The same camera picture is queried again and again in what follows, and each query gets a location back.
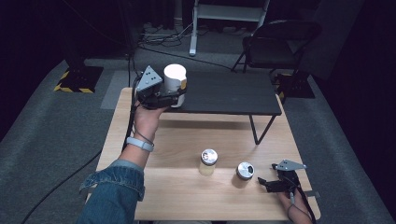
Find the black table leg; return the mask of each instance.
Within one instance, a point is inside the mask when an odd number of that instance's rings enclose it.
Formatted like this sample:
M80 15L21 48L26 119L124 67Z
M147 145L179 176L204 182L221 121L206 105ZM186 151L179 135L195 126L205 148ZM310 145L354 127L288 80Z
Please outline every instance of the black table leg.
M248 116L248 118L250 119L251 131L253 131L254 142L256 143L256 145L259 145L262 142L262 139L264 138L265 134L270 129L271 124L274 122L275 117L276 116L271 117L270 121L267 124L267 127L265 127L265 130L262 133L262 136L260 137L260 139L257 139L256 128L254 126L253 116L251 116L251 115Z

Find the jar lid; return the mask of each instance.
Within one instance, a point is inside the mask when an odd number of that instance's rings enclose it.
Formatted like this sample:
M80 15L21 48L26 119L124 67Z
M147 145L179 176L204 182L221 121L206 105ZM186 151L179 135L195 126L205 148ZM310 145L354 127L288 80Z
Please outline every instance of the jar lid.
M201 161L205 165L214 165L218 160L218 153L212 148L205 149L201 154Z
M251 177L253 177L254 168L249 162L243 161L236 168L236 172L242 179L249 180Z

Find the chair backrest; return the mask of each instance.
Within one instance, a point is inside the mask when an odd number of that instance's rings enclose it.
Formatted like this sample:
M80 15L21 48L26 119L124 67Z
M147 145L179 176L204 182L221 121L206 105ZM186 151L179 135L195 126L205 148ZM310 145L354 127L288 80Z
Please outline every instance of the chair backrest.
M254 38L311 41L321 33L321 26L314 21L270 21L252 34Z

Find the wristwatch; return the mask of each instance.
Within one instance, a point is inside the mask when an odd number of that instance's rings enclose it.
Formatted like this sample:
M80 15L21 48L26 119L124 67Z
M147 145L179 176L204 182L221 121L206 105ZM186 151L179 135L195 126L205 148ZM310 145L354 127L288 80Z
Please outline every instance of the wristwatch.
M154 145L147 143L147 142L143 142L143 141L133 138L133 137L127 137L126 144L131 144L131 145L140 147L140 148L142 148L146 151L149 151L149 152L152 152L154 150Z

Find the denim sleeve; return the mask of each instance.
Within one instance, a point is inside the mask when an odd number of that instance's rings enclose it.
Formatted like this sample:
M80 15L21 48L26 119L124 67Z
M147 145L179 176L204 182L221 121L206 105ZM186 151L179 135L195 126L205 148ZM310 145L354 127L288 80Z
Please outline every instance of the denim sleeve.
M145 193L143 169L116 160L105 170L89 175L80 189L95 184L77 223L132 223L137 201L142 201Z

